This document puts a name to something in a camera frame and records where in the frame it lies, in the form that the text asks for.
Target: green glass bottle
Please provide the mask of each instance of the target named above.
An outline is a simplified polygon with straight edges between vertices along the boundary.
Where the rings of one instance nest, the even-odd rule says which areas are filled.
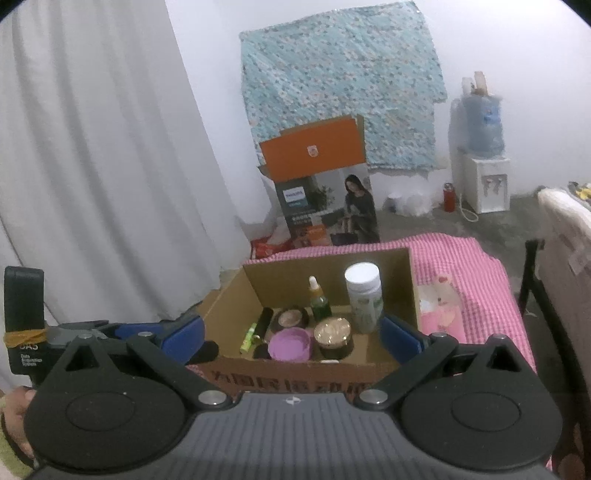
[[[332,317],[329,299],[324,296],[316,277],[310,277],[310,307],[316,322]]]

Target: white supplement bottle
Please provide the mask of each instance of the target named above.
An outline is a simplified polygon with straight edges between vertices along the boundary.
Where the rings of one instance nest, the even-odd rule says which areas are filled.
[[[355,327],[361,333],[373,332],[384,310],[379,268],[369,262],[351,265],[345,280]]]

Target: rubber band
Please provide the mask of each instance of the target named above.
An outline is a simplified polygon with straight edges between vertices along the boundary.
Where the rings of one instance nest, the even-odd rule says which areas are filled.
[[[47,329],[21,330],[19,332],[6,332],[4,334],[4,345],[7,348],[16,348],[21,345],[35,345],[36,343],[46,342]]]

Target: woman photo on box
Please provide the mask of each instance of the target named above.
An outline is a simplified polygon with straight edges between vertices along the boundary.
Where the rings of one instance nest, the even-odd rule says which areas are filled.
[[[358,235],[360,244],[379,242],[378,218],[371,193],[363,186],[359,177],[353,174],[345,179],[345,188],[350,231]]]

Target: white dispenser base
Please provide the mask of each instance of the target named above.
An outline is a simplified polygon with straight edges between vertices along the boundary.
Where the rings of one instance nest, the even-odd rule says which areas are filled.
[[[464,199],[476,213],[509,210],[511,160],[465,156]]]

